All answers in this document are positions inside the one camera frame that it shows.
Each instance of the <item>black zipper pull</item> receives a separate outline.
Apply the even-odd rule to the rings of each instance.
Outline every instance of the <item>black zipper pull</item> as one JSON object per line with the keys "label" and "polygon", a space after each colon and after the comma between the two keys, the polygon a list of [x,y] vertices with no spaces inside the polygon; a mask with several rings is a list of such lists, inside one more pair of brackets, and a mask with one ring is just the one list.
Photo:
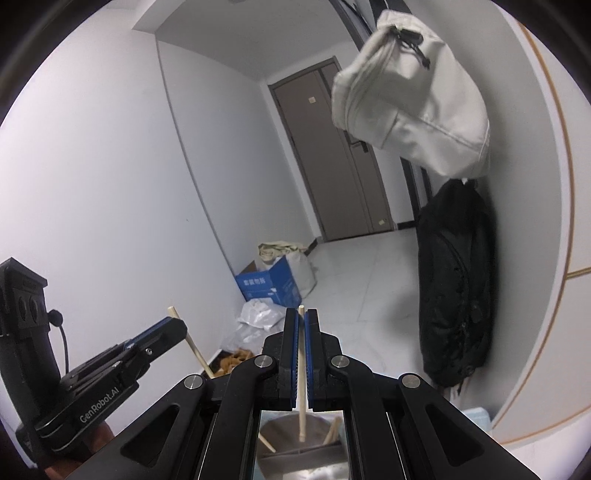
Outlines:
{"label": "black zipper pull", "polygon": [[421,33],[415,32],[414,30],[407,30],[406,28],[399,30],[395,26],[392,26],[391,32],[397,39],[400,40],[402,45],[410,48],[417,54],[423,67],[425,67],[427,70],[431,67],[431,60],[425,56],[420,48],[418,48],[418,46],[423,43],[424,40]]}

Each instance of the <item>blue cardboard box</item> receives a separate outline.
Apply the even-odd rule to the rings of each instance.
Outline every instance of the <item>blue cardboard box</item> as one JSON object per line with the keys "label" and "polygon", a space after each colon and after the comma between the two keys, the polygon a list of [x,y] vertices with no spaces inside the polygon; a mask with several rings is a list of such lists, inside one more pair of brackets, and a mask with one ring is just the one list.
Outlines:
{"label": "blue cardboard box", "polygon": [[267,271],[241,273],[235,278],[247,301],[269,298],[273,303],[290,308],[297,308],[301,303],[300,291],[285,256]]}

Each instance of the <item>black backpack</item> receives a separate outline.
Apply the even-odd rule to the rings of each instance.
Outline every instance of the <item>black backpack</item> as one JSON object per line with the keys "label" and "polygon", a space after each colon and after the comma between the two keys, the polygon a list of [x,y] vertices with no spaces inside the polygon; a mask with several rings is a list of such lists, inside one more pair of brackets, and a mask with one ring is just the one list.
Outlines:
{"label": "black backpack", "polygon": [[475,182],[441,187],[421,210],[417,237],[423,367],[452,387],[483,365],[491,344],[493,228]]}

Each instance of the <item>brown door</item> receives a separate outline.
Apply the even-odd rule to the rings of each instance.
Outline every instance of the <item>brown door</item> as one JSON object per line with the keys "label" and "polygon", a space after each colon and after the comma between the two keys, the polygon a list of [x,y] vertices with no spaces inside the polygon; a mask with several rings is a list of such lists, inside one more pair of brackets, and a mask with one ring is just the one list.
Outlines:
{"label": "brown door", "polygon": [[327,241],[392,230],[371,148],[332,123],[337,71],[325,64],[272,87]]}

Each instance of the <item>white floor tile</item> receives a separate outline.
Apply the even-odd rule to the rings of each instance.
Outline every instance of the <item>white floor tile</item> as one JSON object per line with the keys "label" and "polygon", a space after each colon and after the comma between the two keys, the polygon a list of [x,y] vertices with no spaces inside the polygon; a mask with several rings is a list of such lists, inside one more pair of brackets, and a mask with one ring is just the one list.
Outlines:
{"label": "white floor tile", "polygon": [[423,375],[418,343],[417,238],[413,229],[319,245],[318,284],[304,300],[320,328],[374,372]]}

